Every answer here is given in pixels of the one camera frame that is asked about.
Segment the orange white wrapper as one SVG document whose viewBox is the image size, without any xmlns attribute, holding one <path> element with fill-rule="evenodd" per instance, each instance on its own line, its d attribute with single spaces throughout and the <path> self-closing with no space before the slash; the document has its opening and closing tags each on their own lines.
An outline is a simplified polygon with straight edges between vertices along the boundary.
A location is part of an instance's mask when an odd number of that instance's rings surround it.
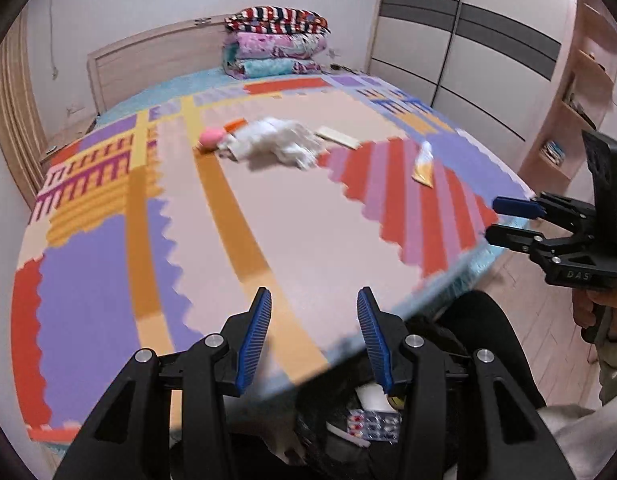
<svg viewBox="0 0 617 480">
<path fill-rule="evenodd" d="M 411 177 L 415 182 L 433 188 L 434 177 L 434 156 L 432 145 L 429 141 L 424 141 L 413 163 Z"/>
</svg>

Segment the red white blister pack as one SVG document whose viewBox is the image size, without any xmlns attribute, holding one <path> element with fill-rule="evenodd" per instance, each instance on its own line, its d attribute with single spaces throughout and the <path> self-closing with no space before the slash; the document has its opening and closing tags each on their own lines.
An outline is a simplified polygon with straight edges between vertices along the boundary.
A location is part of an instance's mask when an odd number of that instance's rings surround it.
<svg viewBox="0 0 617 480">
<path fill-rule="evenodd" d="M 366 441 L 396 442 L 401 431 L 401 415 L 356 408 L 348 412 L 346 431 Z"/>
</svg>

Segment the white tissue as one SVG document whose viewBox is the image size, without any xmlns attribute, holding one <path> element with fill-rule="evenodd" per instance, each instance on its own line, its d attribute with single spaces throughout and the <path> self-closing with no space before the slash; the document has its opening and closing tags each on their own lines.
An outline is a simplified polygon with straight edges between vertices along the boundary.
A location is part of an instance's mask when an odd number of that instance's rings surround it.
<svg viewBox="0 0 617 480">
<path fill-rule="evenodd" d="M 314 167 L 325 151 L 325 145 L 313 130 L 295 120 L 273 117 L 248 122 L 234 133 L 228 133 L 218 146 L 237 162 L 272 154 L 282 165 L 302 170 Z"/>
</svg>

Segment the orange bottle cap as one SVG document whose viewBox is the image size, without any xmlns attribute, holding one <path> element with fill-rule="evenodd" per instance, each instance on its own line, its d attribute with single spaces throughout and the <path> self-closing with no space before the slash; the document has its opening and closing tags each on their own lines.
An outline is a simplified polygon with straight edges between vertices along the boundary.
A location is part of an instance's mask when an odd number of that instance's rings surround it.
<svg viewBox="0 0 617 480">
<path fill-rule="evenodd" d="M 226 122 L 224 129 L 227 133 L 234 133 L 238 129 L 244 127 L 247 123 L 248 122 L 244 118 L 238 118 L 231 120 L 231 122 Z"/>
</svg>

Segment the pink round toy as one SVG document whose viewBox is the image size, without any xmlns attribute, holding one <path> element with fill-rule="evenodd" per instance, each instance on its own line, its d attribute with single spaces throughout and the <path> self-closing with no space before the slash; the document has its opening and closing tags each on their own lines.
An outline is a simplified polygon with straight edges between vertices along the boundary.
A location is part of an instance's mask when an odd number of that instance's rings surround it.
<svg viewBox="0 0 617 480">
<path fill-rule="evenodd" d="M 227 136 L 227 131 L 223 127 L 205 128 L 198 137 L 197 148 L 202 153 L 215 151 L 225 136 Z"/>
</svg>

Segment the black lined trash bin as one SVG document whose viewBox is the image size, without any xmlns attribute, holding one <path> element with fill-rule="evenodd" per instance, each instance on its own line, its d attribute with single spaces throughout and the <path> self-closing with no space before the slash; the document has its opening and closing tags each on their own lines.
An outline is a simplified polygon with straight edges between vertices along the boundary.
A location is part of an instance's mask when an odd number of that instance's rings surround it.
<svg viewBox="0 0 617 480">
<path fill-rule="evenodd" d="M 296 399 L 302 458 L 228 440 L 230 479 L 552 479 L 569 473 L 511 324 L 479 290 L 433 320 L 357 297 L 367 352 Z"/>
</svg>

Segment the wooden bookshelf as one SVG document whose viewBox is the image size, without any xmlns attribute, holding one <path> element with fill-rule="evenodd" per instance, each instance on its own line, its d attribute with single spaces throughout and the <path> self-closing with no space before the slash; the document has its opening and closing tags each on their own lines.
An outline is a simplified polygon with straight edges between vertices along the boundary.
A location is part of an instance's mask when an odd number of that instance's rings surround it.
<svg viewBox="0 0 617 480">
<path fill-rule="evenodd" d="M 586 169 L 581 133 L 615 107 L 617 23 L 602 0 L 571 0 L 546 117 L 519 176 L 536 193 L 566 194 Z"/>
</svg>

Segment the wardrobe with grey stripe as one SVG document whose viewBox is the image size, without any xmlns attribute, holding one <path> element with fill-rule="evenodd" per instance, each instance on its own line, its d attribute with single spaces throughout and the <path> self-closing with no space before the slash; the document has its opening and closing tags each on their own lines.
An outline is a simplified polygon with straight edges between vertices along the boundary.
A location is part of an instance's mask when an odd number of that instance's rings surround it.
<svg viewBox="0 0 617 480">
<path fill-rule="evenodd" d="M 487 143 L 526 143 L 570 0 L 381 0 L 371 74 Z"/>
</svg>

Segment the colourful patterned foam mat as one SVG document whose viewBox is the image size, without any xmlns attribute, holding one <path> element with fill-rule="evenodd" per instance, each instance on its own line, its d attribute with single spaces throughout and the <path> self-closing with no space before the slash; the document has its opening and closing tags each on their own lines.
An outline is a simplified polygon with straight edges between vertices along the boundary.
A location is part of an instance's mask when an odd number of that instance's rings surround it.
<svg viewBox="0 0 617 480">
<path fill-rule="evenodd" d="M 208 127 L 295 120 L 314 167 L 198 150 Z M 433 188 L 411 177 L 432 145 Z M 419 308 L 484 269 L 499 195 L 529 188 L 473 136 L 388 82 L 327 76 L 216 88 L 97 129 L 52 162 L 12 294 L 14 383 L 31 439 L 68 443 L 137 349 L 188 349 L 273 296 L 254 392 L 299 385 L 356 351 L 355 298 Z"/>
</svg>

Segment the teal folded quilt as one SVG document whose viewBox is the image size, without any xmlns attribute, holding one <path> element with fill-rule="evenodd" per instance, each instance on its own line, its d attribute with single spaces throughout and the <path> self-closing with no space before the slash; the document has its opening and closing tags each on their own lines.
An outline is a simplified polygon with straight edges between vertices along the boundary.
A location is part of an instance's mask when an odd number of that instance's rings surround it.
<svg viewBox="0 0 617 480">
<path fill-rule="evenodd" d="M 262 60 L 225 62 L 224 71 L 237 79 L 258 79 L 286 75 L 319 74 L 321 67 L 313 60 L 263 58 Z"/>
</svg>

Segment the striped folded quilt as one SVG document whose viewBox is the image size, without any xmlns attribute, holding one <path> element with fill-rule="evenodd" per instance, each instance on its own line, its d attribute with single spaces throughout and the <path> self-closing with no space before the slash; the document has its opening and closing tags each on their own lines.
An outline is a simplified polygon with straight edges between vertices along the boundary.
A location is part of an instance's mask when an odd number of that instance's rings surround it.
<svg viewBox="0 0 617 480">
<path fill-rule="evenodd" d="M 225 18 L 228 32 L 299 35 L 329 34 L 328 21 L 316 12 L 285 6 L 250 6 Z"/>
</svg>

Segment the pink floral folded quilt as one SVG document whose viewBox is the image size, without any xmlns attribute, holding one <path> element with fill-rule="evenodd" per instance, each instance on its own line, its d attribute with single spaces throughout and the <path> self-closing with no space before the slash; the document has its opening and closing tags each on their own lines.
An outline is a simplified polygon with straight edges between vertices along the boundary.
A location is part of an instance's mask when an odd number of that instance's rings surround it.
<svg viewBox="0 0 617 480">
<path fill-rule="evenodd" d="M 229 58 L 236 60 L 307 60 L 327 46 L 327 37 L 322 34 L 270 35 L 257 32 L 231 32 L 224 43 Z"/>
</svg>

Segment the left wooden nightstand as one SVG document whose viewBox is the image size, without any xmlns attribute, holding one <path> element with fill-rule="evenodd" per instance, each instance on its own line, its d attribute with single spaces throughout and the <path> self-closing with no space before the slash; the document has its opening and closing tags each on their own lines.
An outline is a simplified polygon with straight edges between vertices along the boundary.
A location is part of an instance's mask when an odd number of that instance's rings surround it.
<svg viewBox="0 0 617 480">
<path fill-rule="evenodd" d="M 62 148 L 80 140 L 87 133 L 92 131 L 96 123 L 97 116 L 91 114 L 74 124 L 66 126 L 62 130 L 54 133 L 47 141 L 46 146 L 43 148 L 42 154 L 39 156 L 39 163 L 42 166 L 46 166 L 48 162 L 54 157 L 58 151 Z"/>
</svg>

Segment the beige curtain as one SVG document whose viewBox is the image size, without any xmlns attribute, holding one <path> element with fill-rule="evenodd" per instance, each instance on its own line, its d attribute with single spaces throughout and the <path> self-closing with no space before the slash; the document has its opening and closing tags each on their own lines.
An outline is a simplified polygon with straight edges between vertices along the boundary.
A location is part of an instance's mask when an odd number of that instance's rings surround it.
<svg viewBox="0 0 617 480">
<path fill-rule="evenodd" d="M 28 65 L 28 14 L 22 11 L 0 44 L 0 149 L 30 208 L 45 181 L 40 159 L 46 147 Z"/>
</svg>

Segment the wooden headboard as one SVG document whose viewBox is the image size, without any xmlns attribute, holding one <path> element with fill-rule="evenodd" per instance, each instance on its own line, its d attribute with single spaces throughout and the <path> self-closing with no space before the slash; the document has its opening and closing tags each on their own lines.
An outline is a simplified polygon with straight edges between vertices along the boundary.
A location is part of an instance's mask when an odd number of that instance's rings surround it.
<svg viewBox="0 0 617 480">
<path fill-rule="evenodd" d="M 139 32 L 87 55 L 98 114 L 161 82 L 220 66 L 223 15 L 196 18 Z"/>
</svg>

